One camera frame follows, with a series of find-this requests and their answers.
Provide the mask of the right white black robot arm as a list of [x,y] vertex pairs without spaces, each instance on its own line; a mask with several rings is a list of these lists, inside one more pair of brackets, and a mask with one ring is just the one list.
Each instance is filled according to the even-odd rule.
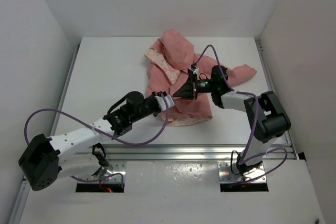
[[215,65],[210,79],[198,79],[196,65],[188,69],[188,79],[174,94],[185,100],[196,100],[201,93],[209,93],[213,103],[221,109],[233,109],[246,113],[251,129],[245,149],[238,154],[231,173],[243,175],[261,164],[274,139],[281,137],[291,127],[291,122],[277,95],[272,91],[256,97],[234,91],[228,85],[227,69]]

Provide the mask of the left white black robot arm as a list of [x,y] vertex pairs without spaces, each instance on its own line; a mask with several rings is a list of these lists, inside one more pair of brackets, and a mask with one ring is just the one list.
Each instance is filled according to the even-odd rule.
[[[142,143],[130,143],[120,139],[132,130],[133,123],[162,112],[170,116],[174,107],[173,98],[166,92],[152,92],[145,98],[139,91],[132,91],[110,107],[106,115],[88,124],[74,116],[62,114],[83,127],[72,132],[46,137],[44,134],[26,140],[27,147],[18,160],[26,181],[33,191],[47,188],[59,178],[72,177],[79,182],[99,183],[116,175],[107,160],[104,143],[118,143],[138,147],[144,146],[161,133]],[[87,175],[90,180],[82,179]]]

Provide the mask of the pink hooded zip jacket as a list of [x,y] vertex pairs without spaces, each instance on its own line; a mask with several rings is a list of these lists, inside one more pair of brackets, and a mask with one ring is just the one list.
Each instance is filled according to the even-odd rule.
[[[177,30],[164,32],[147,51],[149,83],[147,94],[165,91],[173,94],[187,81],[187,69],[194,63],[200,73],[207,78],[217,61],[206,55],[197,54],[194,45]],[[190,126],[213,118],[210,101],[206,94],[196,100],[175,99],[175,107],[170,109],[168,126]]]

